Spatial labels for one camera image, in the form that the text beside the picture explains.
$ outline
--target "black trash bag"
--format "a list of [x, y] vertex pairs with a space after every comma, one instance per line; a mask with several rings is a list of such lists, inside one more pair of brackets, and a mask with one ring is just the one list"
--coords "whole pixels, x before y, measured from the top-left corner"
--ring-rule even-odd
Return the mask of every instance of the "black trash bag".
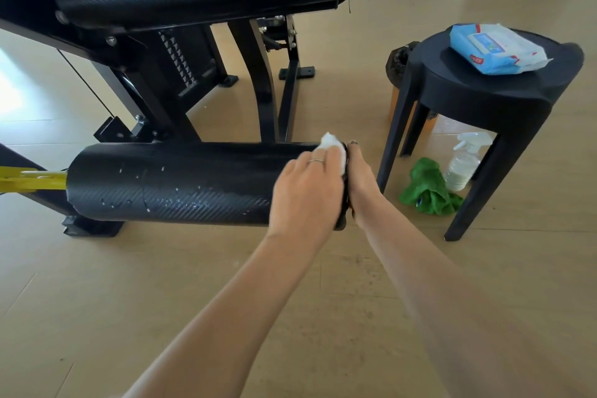
[[387, 59], [387, 78], [390, 79], [392, 85], [394, 85], [397, 89], [399, 89], [400, 85], [402, 84], [402, 78], [404, 76], [404, 70], [407, 66], [408, 56], [419, 43], [420, 41], [412, 41], [406, 46], [394, 49]]

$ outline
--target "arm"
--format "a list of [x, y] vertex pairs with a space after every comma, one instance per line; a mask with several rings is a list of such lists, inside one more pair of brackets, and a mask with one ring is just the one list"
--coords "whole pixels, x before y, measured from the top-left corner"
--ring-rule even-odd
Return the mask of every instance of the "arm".
[[338, 147], [290, 161], [265, 239], [125, 398], [240, 396], [263, 340], [332, 233], [343, 187]]
[[350, 200], [453, 397], [585, 397], [540, 340], [475, 287], [377, 188], [349, 146]]

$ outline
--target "white wipe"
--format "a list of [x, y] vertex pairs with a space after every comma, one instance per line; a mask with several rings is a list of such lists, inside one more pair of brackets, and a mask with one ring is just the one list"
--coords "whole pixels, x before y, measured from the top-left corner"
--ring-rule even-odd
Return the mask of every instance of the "white wipe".
[[322, 148], [323, 150], [327, 150], [329, 147], [334, 145], [337, 146], [341, 151], [340, 160], [342, 163], [340, 164], [340, 175], [344, 175], [344, 172], [346, 171], [346, 150], [342, 142], [340, 142], [335, 135], [326, 132], [324, 136], [321, 138], [321, 143], [316, 148], [316, 150], [320, 148]]

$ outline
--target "bolt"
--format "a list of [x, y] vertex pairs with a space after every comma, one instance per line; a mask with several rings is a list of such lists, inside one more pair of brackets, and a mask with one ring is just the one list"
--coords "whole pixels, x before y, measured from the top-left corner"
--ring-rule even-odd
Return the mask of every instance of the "bolt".
[[67, 25], [70, 23], [69, 19], [60, 10], [56, 10], [56, 12], [54, 14], [56, 15], [56, 19], [58, 19], [59, 23], [64, 24], [64, 25]]

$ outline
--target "hand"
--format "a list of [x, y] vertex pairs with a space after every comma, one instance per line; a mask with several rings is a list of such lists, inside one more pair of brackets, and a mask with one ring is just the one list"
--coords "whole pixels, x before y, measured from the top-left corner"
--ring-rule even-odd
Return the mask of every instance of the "hand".
[[379, 191], [373, 170], [363, 159], [361, 148], [355, 140], [348, 145], [348, 194], [352, 217], [359, 227], [364, 228], [371, 206], [385, 200], [385, 197]]
[[342, 206], [340, 170], [338, 146], [306, 151], [286, 164], [273, 187], [267, 236], [298, 240], [316, 251], [323, 247]]

